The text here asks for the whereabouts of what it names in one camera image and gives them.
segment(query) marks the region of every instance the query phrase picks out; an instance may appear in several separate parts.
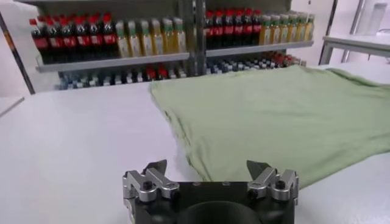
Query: gray shelf board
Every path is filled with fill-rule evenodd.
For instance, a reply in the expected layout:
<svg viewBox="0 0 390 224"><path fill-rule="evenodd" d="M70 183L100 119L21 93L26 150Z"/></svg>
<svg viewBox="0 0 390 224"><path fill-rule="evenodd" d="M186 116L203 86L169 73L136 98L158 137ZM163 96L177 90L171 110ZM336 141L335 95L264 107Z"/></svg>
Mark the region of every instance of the gray shelf board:
<svg viewBox="0 0 390 224"><path fill-rule="evenodd" d="M217 50L207 50L206 57L218 57L226 55L238 55L238 54L252 54L264 51L277 51L291 48L310 47L313 45L313 41L285 43L285 44L272 44L272 45L259 45L259 46L245 46L245 47L233 47Z"/></svg>
<svg viewBox="0 0 390 224"><path fill-rule="evenodd" d="M60 63L37 66L38 72L60 72L60 71L73 71L84 70L94 68L109 68L127 65L142 65L149 63L159 63L167 61L180 61L187 60L190 57L190 53L178 53L178 54L166 54L166 55L153 55L147 57L131 57L131 58L118 58L96 61L81 61L72 63Z"/></svg>

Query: red bottle cap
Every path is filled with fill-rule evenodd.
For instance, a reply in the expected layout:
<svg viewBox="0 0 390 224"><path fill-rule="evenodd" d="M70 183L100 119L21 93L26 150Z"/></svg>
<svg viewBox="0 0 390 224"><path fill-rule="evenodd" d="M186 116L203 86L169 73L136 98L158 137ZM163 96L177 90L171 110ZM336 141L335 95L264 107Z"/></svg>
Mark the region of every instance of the red bottle cap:
<svg viewBox="0 0 390 224"><path fill-rule="evenodd" d="M37 25L37 20L35 19L29 19L30 25Z"/></svg>

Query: cola bottle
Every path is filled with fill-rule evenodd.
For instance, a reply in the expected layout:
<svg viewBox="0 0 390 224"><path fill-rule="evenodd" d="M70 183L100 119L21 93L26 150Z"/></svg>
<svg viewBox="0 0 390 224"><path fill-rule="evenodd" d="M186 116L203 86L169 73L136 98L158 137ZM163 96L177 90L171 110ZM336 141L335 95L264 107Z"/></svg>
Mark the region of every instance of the cola bottle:
<svg viewBox="0 0 390 224"><path fill-rule="evenodd" d="M214 37L214 28L213 25L213 12L207 11L206 21L205 21L205 31L206 31L206 49L213 48L213 37Z"/></svg>
<svg viewBox="0 0 390 224"><path fill-rule="evenodd" d="M244 15L243 45L252 44L252 9L247 9Z"/></svg>
<svg viewBox="0 0 390 224"><path fill-rule="evenodd" d="M233 42L235 46L240 46L242 45L242 39L243 39L243 11L242 10L237 10L233 23L234 23Z"/></svg>
<svg viewBox="0 0 390 224"><path fill-rule="evenodd" d="M61 19L61 34L63 37L63 44L66 48L67 61L79 61L80 55L77 50L77 40L75 30L72 25L68 24L65 18Z"/></svg>
<svg viewBox="0 0 390 224"><path fill-rule="evenodd" d="M233 10L227 10L225 19L224 19L224 36L223 36L223 46L230 47L233 46Z"/></svg>
<svg viewBox="0 0 390 224"><path fill-rule="evenodd" d="M112 23L111 15L105 14L103 17L103 34L105 53L108 58L119 57L119 49L117 44L116 30Z"/></svg>

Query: red label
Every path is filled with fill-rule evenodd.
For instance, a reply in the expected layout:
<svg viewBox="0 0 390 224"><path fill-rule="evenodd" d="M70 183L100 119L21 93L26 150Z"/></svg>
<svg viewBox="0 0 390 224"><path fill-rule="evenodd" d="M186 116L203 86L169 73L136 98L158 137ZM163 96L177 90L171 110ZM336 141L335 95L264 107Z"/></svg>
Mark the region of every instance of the red label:
<svg viewBox="0 0 390 224"><path fill-rule="evenodd" d="M242 32L243 32L243 27L242 26L234 27L234 33L235 34L242 34Z"/></svg>
<svg viewBox="0 0 390 224"><path fill-rule="evenodd" d="M49 43L46 38L34 39L34 43L38 49L48 48L49 46Z"/></svg>
<svg viewBox="0 0 390 224"><path fill-rule="evenodd" d="M233 34L233 32L234 32L234 27L233 26L225 26L224 34L230 35L230 34Z"/></svg>
<svg viewBox="0 0 390 224"><path fill-rule="evenodd" d="M79 36L77 37L77 41L80 46L89 46L91 44L91 39L89 36Z"/></svg>
<svg viewBox="0 0 390 224"><path fill-rule="evenodd" d="M246 25L244 26L244 33L252 33L252 25Z"/></svg>
<svg viewBox="0 0 390 224"><path fill-rule="evenodd" d="M65 47L74 47L76 46L76 38L75 37L64 37L63 44Z"/></svg>
<svg viewBox="0 0 390 224"><path fill-rule="evenodd" d="M52 37L52 38L50 38L50 45L54 48L63 47L63 39Z"/></svg>
<svg viewBox="0 0 390 224"><path fill-rule="evenodd" d="M91 42L93 45L102 45L103 44L102 35L91 36Z"/></svg>
<svg viewBox="0 0 390 224"><path fill-rule="evenodd" d="M106 44L115 44L116 43L116 35L115 34L104 35L104 42Z"/></svg>

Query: plastic bottle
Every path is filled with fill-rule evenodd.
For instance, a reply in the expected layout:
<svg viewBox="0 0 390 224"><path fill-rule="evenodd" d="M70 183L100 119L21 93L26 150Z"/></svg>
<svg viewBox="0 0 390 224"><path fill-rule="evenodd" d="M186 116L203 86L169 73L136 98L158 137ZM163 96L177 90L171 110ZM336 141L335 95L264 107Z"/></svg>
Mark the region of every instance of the plastic bottle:
<svg viewBox="0 0 390 224"><path fill-rule="evenodd" d="M280 25L280 38L279 43L287 43L287 34L288 34L288 15L281 15L281 25Z"/></svg>
<svg viewBox="0 0 390 224"><path fill-rule="evenodd" d="M176 30L175 30L176 47L175 48L179 53L187 52L185 32L183 30L183 20L176 18L175 26L176 26Z"/></svg>
<svg viewBox="0 0 390 224"><path fill-rule="evenodd" d="M213 21L212 11L206 12L205 33L206 33L206 49L212 49L213 38L214 38L214 21Z"/></svg>
<svg viewBox="0 0 390 224"><path fill-rule="evenodd" d="M46 38L44 33L44 29L40 29L37 26L37 20L30 19L30 25L32 26L31 37L35 43L35 47L37 47L39 53L42 56L42 62L44 64L51 63L52 57L50 52L49 41Z"/></svg>
<svg viewBox="0 0 390 224"><path fill-rule="evenodd" d="M164 54L164 46L163 46L163 36L161 35L161 27L160 22L157 19L152 19L153 26L153 54L160 55Z"/></svg>
<svg viewBox="0 0 390 224"><path fill-rule="evenodd" d="M280 16L271 16L271 44L279 44L280 39Z"/></svg>
<svg viewBox="0 0 390 224"><path fill-rule="evenodd" d="M252 9L247 9L244 15L244 31L243 31L243 45L252 44Z"/></svg>
<svg viewBox="0 0 390 224"><path fill-rule="evenodd" d="M261 32L261 11L255 10L252 17L253 33L252 33L252 45L259 44L260 32Z"/></svg>
<svg viewBox="0 0 390 224"><path fill-rule="evenodd" d="M297 35L297 15L289 15L289 26L287 33L287 43L294 42Z"/></svg>
<svg viewBox="0 0 390 224"><path fill-rule="evenodd" d="M271 17L263 15L261 19L263 25L260 31L260 45L267 45L271 43Z"/></svg>
<svg viewBox="0 0 390 224"><path fill-rule="evenodd" d="M129 42L127 41L126 34L124 32L123 21L118 21L115 25L116 36L118 37L118 49L122 58L130 57Z"/></svg>
<svg viewBox="0 0 390 224"><path fill-rule="evenodd" d="M314 14L310 14L309 21L306 24L305 41L313 40L313 32L314 32Z"/></svg>
<svg viewBox="0 0 390 224"><path fill-rule="evenodd" d="M103 17L103 39L106 56L117 58L119 56L118 43L116 42L118 37L110 14L105 14Z"/></svg>
<svg viewBox="0 0 390 224"><path fill-rule="evenodd" d="M141 47L140 47L140 39L136 35L135 23L134 21L129 21L127 23L127 28L129 29L129 44L130 50L133 57L142 56Z"/></svg>
<svg viewBox="0 0 390 224"><path fill-rule="evenodd" d="M226 10L226 16L223 20L224 24L224 34L222 37L222 45L224 47L233 46L233 10Z"/></svg>
<svg viewBox="0 0 390 224"><path fill-rule="evenodd" d="M142 28L142 51L144 56L153 55L152 48L152 38L149 33L149 24L146 20L141 20L141 28Z"/></svg>
<svg viewBox="0 0 390 224"><path fill-rule="evenodd" d="M237 10L234 17L234 36L233 42L235 46L240 46L243 43L243 11Z"/></svg>

